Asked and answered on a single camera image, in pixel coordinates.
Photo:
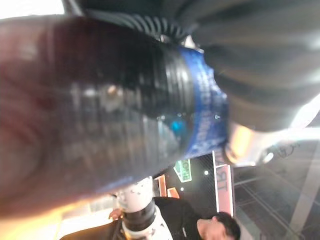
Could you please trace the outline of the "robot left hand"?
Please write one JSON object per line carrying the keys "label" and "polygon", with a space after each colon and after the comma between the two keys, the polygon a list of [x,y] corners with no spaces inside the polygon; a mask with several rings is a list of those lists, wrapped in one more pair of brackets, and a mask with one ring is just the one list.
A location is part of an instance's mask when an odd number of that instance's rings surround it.
{"label": "robot left hand", "polygon": [[317,0],[82,0],[88,15],[141,15],[177,24],[204,51],[229,100],[228,160],[255,165],[289,128],[312,120],[320,95]]}

